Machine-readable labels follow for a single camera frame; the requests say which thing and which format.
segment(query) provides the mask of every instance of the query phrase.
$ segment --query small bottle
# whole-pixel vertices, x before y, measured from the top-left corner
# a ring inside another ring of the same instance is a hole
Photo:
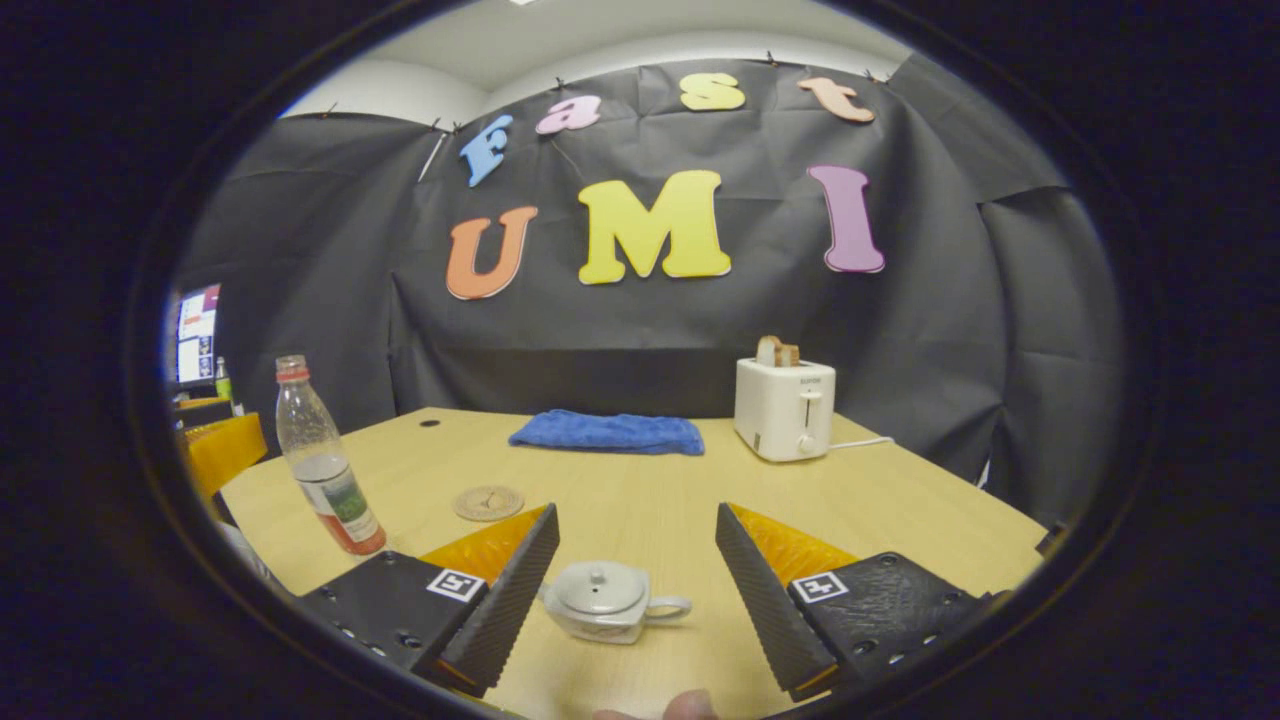
[[[227,402],[232,401],[232,377],[227,374],[227,359],[218,356],[218,372],[214,373],[214,389],[218,397]]]
[[[275,360],[275,434],[302,493],[320,521],[343,550],[371,555],[387,544],[387,532],[356,484],[338,427],[311,388],[311,373],[301,355]]]

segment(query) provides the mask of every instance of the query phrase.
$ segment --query toaster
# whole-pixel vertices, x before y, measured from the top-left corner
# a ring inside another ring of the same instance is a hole
[[[822,457],[831,445],[836,370],[817,363],[771,366],[755,357],[737,361],[733,429],[772,462]]]

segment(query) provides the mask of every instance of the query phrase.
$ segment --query cable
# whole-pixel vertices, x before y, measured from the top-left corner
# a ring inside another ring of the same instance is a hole
[[[858,442],[837,442],[836,445],[828,445],[827,450],[836,450],[837,447],[861,447],[864,445],[879,445],[882,442],[892,442],[897,445],[891,437],[878,437],[872,439],[860,439]]]

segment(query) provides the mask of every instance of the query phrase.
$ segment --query black backdrop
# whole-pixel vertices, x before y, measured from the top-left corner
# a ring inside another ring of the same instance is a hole
[[[680,79],[737,78],[746,102],[690,111]],[[854,124],[796,87],[829,77],[877,119]],[[538,136],[553,104],[603,99],[602,119]],[[477,187],[458,150],[515,122]],[[424,164],[433,158],[422,173]],[[886,266],[823,264],[831,225],[815,164],[869,178]],[[649,206],[669,176],[707,169],[732,270],[628,269],[586,286],[577,192],[622,179]],[[451,229],[534,205],[502,292],[453,297]],[[797,342],[838,372],[841,414],[977,480],[1050,525],[1079,510],[1110,460],[1125,354],[1102,241],[1070,182],[1004,113],[916,55],[886,83],[751,60],[648,65],[552,90],[461,131],[370,115],[276,122],[195,232],[183,288],[221,282],[219,354],[274,447],[273,360],[305,352],[342,430],[431,405],[538,413],[731,416],[733,361]]]

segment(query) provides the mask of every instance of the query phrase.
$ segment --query teapot lid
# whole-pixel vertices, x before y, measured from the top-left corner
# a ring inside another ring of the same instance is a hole
[[[556,580],[556,596],[591,615],[621,612],[644,596],[641,571],[620,562],[575,562]]]

